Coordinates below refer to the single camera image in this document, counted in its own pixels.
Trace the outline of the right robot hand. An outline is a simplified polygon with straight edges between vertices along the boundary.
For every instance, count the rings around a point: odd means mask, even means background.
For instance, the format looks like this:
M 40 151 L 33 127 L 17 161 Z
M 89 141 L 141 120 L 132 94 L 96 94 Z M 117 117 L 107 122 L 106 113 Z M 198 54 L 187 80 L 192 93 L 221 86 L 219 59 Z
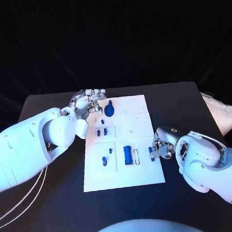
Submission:
M 149 147 L 149 157 L 154 161 L 157 157 L 170 159 L 175 154 L 176 145 L 184 134 L 171 127 L 158 127 L 155 131 L 153 142 Z

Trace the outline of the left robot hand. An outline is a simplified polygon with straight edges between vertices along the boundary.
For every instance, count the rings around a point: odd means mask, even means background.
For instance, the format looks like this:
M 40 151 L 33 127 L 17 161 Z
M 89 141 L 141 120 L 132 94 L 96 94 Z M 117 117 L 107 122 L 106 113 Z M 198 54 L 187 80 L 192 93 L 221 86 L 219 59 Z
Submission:
M 72 108 L 78 119 L 86 120 L 91 113 L 103 113 L 99 100 L 106 100 L 105 89 L 80 90 L 70 99 L 69 107 Z

